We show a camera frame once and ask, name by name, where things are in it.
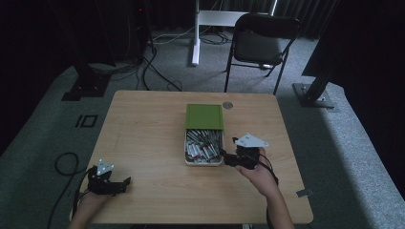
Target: green box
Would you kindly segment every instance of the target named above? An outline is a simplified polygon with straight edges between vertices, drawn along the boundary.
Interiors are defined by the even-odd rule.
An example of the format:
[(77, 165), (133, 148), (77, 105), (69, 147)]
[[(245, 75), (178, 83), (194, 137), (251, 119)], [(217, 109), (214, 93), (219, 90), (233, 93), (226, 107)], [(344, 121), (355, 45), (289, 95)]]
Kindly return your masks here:
[[(221, 105), (210, 104), (187, 104), (185, 122), (185, 163), (190, 166), (221, 165), (224, 160), (219, 151), (219, 148), (224, 148), (223, 107)], [(216, 142), (215, 144), (211, 144), (210, 149), (212, 150), (209, 150), (209, 147), (206, 147), (209, 143), (204, 143), (207, 142), (206, 140), (208, 138), (202, 137), (204, 139), (199, 141), (199, 139), (202, 138), (195, 137), (198, 133), (200, 133), (199, 136), (203, 135), (203, 132), (205, 133), (205, 136), (211, 135), (207, 133), (213, 133), (211, 135), (213, 137), (209, 138), (217, 139), (211, 141), (208, 140), (208, 142)], [(208, 150), (210, 153), (204, 153), (203, 149)]]
[(223, 130), (221, 105), (187, 104), (185, 129)]

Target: metal stand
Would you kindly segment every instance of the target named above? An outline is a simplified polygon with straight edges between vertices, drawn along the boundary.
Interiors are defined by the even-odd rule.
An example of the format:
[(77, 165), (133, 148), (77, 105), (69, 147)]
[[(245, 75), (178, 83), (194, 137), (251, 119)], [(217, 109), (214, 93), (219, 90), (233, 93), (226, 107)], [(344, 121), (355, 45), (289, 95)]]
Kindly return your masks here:
[(108, 83), (110, 82), (111, 76), (109, 74), (97, 74), (96, 80), (92, 82), (91, 85), (84, 86), (79, 77), (75, 84), (72, 86), (71, 91), (65, 93), (62, 97), (62, 101), (79, 101), (81, 97), (102, 97), (107, 90)]
[(330, 100), (330, 97), (326, 91), (315, 100), (308, 99), (308, 90), (310, 84), (294, 83), (292, 87), (300, 100), (301, 106), (303, 107), (314, 107), (314, 108), (327, 108), (329, 112), (339, 112), (336, 105)]

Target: black chair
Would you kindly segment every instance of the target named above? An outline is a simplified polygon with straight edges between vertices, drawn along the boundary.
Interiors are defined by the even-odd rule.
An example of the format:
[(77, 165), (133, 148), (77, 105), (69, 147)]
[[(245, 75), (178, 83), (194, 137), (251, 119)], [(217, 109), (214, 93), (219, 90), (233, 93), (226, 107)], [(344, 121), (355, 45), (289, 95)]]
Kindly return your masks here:
[[(226, 81), (224, 92), (227, 91), (230, 66), (245, 66), (251, 68), (263, 68), (270, 66), (269, 76), (274, 68), (280, 64), (281, 70), (273, 94), (283, 74), (288, 58), (289, 47), (298, 36), (301, 23), (294, 18), (275, 17), (268, 14), (247, 13), (242, 15), (235, 24), (232, 44), (226, 65)], [(232, 63), (233, 57), (239, 62), (249, 64)]]

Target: finger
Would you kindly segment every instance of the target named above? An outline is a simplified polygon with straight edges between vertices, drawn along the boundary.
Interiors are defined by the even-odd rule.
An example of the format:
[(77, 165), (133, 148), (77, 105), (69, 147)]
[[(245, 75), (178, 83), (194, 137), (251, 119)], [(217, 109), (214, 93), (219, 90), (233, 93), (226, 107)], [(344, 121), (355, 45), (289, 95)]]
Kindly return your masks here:
[(264, 163), (264, 164), (268, 164), (266, 158), (266, 150), (263, 147), (259, 147), (259, 152), (262, 156), (259, 156), (259, 161)]
[(248, 172), (247, 168), (241, 165), (235, 166), (236, 170), (241, 173), (244, 177), (246, 177), (246, 173)]

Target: cable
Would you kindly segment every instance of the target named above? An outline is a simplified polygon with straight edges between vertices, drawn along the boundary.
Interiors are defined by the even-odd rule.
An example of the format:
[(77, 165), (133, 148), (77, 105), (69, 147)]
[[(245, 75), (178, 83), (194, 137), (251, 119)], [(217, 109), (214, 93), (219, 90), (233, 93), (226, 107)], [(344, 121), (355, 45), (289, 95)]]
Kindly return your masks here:
[(152, 61), (155, 59), (157, 53), (158, 53), (158, 52), (156, 51), (156, 48), (152, 48), (152, 54), (153, 54), (153, 55), (152, 55), (151, 60), (148, 61), (145, 57), (143, 57), (143, 59), (147, 62), (147, 65), (146, 65), (146, 67), (143, 68), (143, 72), (142, 72), (141, 79), (142, 79), (142, 83), (143, 83), (143, 85), (145, 86), (145, 88), (146, 88), (147, 91), (151, 91), (151, 90), (150, 90), (150, 88), (148, 87), (148, 85), (146, 84), (146, 79), (145, 79), (146, 71), (148, 70), (148, 68), (149, 68), (150, 64), (152, 63)]
[(162, 34), (162, 35), (159, 35), (159, 36), (153, 38), (153, 40), (157, 40), (157, 39), (159, 39), (159, 38), (161, 38), (161, 37), (164, 37), (164, 36), (175, 36), (174, 38), (172, 38), (172, 39), (169, 40), (169, 41), (166, 41), (166, 42), (163, 42), (163, 43), (155, 43), (156, 45), (165, 45), (165, 44), (168, 44), (168, 43), (170, 43), (170, 42), (172, 42), (172, 41), (174, 41), (174, 40), (176, 40), (176, 39), (178, 39), (178, 38), (180, 38), (180, 37), (182, 37), (182, 36), (187, 35), (187, 34), (188, 34), (191, 30), (193, 30), (193, 29), (194, 29), (194, 27), (192, 27), (192, 28), (189, 29), (188, 31), (185, 31), (184, 33), (181, 33), (181, 34)]
[(122, 67), (117, 67), (109, 70), (102, 70), (96, 67), (91, 67), (92, 70), (95, 73), (101, 73), (101, 74), (117, 74), (117, 73), (129, 73), (133, 70), (136, 70), (139, 67), (139, 63), (137, 63), (135, 60), (128, 65), (122, 66)]
[[(58, 167), (60, 158), (62, 158), (64, 156), (73, 156), (75, 158), (75, 168), (71, 173), (64, 173)], [(55, 170), (60, 175), (70, 177), (70, 178), (69, 178), (68, 182), (66, 183), (65, 188), (63, 189), (62, 193), (59, 195), (58, 199), (56, 200), (55, 204), (53, 205), (53, 209), (52, 209), (52, 211), (50, 213), (50, 216), (48, 218), (48, 224), (47, 224), (48, 229), (51, 228), (54, 211), (55, 211), (57, 205), (59, 204), (60, 200), (62, 199), (62, 197), (65, 195), (66, 191), (68, 190), (68, 187), (70, 186), (70, 184), (71, 184), (72, 180), (74, 179), (75, 175), (80, 174), (80, 173), (82, 173), (82, 172), (84, 172), (86, 170), (86, 168), (78, 170), (78, 163), (79, 163), (79, 161), (78, 161), (77, 154), (71, 153), (71, 152), (64, 153), (64, 154), (58, 156), (56, 158), (55, 162), (54, 162)], [(80, 188), (81, 182), (83, 181), (83, 179), (85, 178), (86, 175), (87, 175), (87, 173), (83, 176), (82, 180), (80, 181), (78, 189)]]
[(307, 223), (307, 227), (308, 227), (309, 229), (313, 229), (313, 227), (312, 227), (309, 223)]
[(209, 40), (209, 39), (206, 39), (203, 37), (200, 37), (200, 40), (202, 40), (203, 43), (210, 44), (210, 45), (224, 45), (226, 43), (232, 42), (232, 40), (229, 39), (229, 37), (222, 32), (209, 33), (209, 34), (206, 34), (203, 36), (209, 36), (209, 35), (219, 36), (221, 38), (221, 41), (212, 41), (212, 40)]
[(265, 167), (265, 168), (273, 175), (274, 180), (276, 181), (276, 183), (277, 183), (277, 185), (278, 185), (278, 177), (274, 174), (273, 169), (272, 169), (272, 166), (271, 166), (271, 163), (270, 163), (270, 160), (269, 160), (267, 157), (265, 157), (265, 156), (263, 156), (263, 155), (260, 155), (260, 156), (264, 157), (264, 158), (267, 160), (268, 166), (265, 165), (262, 161), (257, 160), (257, 159), (255, 159), (255, 158), (249, 156), (248, 154), (244, 154), (243, 152), (241, 152), (241, 154), (243, 154), (243, 155), (246, 156), (247, 158), (249, 158), (249, 159), (253, 160), (254, 162), (257, 162), (257, 163), (261, 164), (263, 167)]
[(72, 219), (74, 218), (75, 212), (77, 210), (78, 201), (81, 200), (86, 194), (89, 193), (89, 191), (87, 191), (81, 197), (79, 196), (79, 194), (80, 194), (80, 186), (83, 183), (84, 178), (88, 174), (89, 174), (89, 171), (86, 171), (86, 173), (81, 177), (80, 181), (78, 182), (77, 188), (75, 190), (75, 198), (74, 198), (74, 203), (73, 203), (73, 208), (72, 208)]
[[(174, 81), (174, 82), (172, 82), (172, 81), (170, 81), (169, 79), (167, 79), (166, 77), (164, 77), (161, 73), (159, 73), (159, 71), (152, 65), (152, 61), (153, 61), (153, 59), (151, 60), (151, 61), (149, 61), (149, 60), (147, 60), (146, 58), (144, 58), (144, 60), (148, 63), (147, 64), (147, 67), (145, 68), (145, 70), (147, 69), (147, 68), (149, 68), (149, 66), (150, 67), (152, 67), (152, 69), (164, 80), (164, 81), (166, 81), (166, 82), (168, 82), (169, 84), (168, 84), (168, 86), (169, 85), (173, 85), (177, 90), (179, 90), (179, 92), (181, 92), (181, 85), (178, 87), (174, 82), (179, 82), (180, 83), (180, 81), (179, 80), (176, 80), (176, 81)], [(144, 75), (143, 75), (143, 84), (145, 85), (145, 87), (146, 87), (146, 81), (145, 81), (145, 77), (144, 77)]]
[(126, 57), (128, 56), (129, 50), (131, 48), (131, 23), (129, 21), (129, 12), (128, 12), (128, 7), (126, 6), (126, 1), (123, 1), (124, 7), (125, 7), (125, 14), (127, 16), (127, 24), (128, 24), (128, 46), (127, 46), (127, 51), (124, 56), (124, 61), (126, 60)]
[(126, 79), (128, 77), (131, 77), (133, 74), (138, 74), (139, 68), (134, 69), (131, 73), (128, 73), (127, 75), (121, 77), (121, 78), (111, 78), (110, 81), (119, 81), (122, 79)]

